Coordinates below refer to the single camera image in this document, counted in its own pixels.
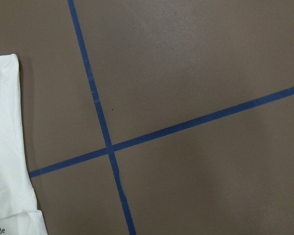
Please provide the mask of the white long-sleeve printed shirt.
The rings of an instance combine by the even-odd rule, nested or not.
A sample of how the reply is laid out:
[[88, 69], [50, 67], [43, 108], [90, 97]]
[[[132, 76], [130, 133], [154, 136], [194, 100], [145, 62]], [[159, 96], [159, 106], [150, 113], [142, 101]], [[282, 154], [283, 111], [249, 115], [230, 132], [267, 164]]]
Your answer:
[[26, 162], [19, 60], [0, 56], [0, 235], [46, 235]]

